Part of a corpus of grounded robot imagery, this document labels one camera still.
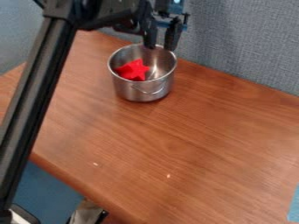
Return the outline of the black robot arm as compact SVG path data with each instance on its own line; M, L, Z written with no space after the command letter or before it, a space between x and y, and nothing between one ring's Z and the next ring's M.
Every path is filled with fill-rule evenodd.
M111 27L153 49L158 29L178 46L188 29L186 0L34 0L43 22L0 125L0 213L10 209L77 32Z

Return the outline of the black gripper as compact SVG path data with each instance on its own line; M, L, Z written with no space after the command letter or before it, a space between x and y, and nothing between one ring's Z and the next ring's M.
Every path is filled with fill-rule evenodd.
M180 44L180 39L184 30L189 27L190 13L185 12L186 0L141 0L141 7L138 9L137 21L143 23L143 39L145 46L155 49L158 37L158 25L166 29L163 48L174 51Z

